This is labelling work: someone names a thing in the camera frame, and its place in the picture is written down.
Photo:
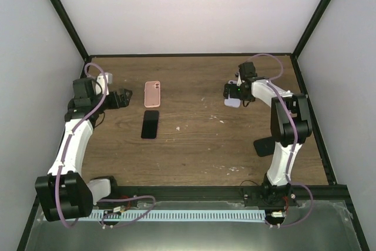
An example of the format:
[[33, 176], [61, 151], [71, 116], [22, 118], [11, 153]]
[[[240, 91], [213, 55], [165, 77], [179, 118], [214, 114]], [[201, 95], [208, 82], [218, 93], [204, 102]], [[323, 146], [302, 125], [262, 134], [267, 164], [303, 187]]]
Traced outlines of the lavender phone case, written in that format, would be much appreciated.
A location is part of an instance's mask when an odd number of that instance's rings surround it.
[[230, 99], [228, 97], [228, 83], [224, 85], [223, 97], [224, 97], [224, 105], [232, 108], [239, 108], [241, 104], [241, 100], [238, 99]]

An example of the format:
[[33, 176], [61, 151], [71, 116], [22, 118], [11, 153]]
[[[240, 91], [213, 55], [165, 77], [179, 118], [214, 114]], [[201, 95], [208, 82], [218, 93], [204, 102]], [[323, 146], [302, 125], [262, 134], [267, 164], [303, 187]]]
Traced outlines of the pink phone case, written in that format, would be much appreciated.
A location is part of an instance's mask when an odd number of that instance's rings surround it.
[[146, 108], [157, 108], [161, 103], [161, 84], [159, 81], [145, 82], [144, 106]]

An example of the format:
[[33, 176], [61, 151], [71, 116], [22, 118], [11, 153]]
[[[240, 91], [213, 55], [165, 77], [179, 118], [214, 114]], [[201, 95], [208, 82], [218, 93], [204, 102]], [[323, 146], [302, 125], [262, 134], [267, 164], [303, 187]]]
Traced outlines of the black screen pink phone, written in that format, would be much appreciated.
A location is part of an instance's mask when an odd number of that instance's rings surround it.
[[142, 124], [142, 139], [156, 139], [159, 122], [159, 111], [145, 111]]

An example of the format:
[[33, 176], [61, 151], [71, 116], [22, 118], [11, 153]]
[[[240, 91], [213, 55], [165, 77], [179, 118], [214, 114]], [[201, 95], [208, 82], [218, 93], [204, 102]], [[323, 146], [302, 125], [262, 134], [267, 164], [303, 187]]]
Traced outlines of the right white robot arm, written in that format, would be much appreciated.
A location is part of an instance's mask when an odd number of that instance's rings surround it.
[[254, 147], [260, 156], [273, 156], [261, 184], [262, 201], [273, 206], [287, 197], [294, 161], [313, 131], [308, 100], [258, 76], [252, 62], [240, 64], [236, 77], [236, 82], [224, 85], [226, 100], [236, 99], [246, 107], [259, 99], [270, 107], [271, 136], [254, 141]]

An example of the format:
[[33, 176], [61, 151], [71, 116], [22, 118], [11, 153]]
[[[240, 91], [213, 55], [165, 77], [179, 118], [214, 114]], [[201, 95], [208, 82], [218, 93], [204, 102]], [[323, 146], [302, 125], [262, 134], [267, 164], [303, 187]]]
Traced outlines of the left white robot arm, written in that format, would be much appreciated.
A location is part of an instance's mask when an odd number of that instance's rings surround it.
[[101, 200], [114, 206], [120, 199], [117, 181], [113, 176], [96, 177], [89, 182], [82, 178], [82, 164], [89, 139], [99, 115], [107, 109], [129, 105], [132, 91], [109, 91], [112, 74], [73, 82], [74, 97], [65, 114], [65, 133], [58, 155], [45, 176], [36, 179], [35, 190], [49, 222], [87, 217]]

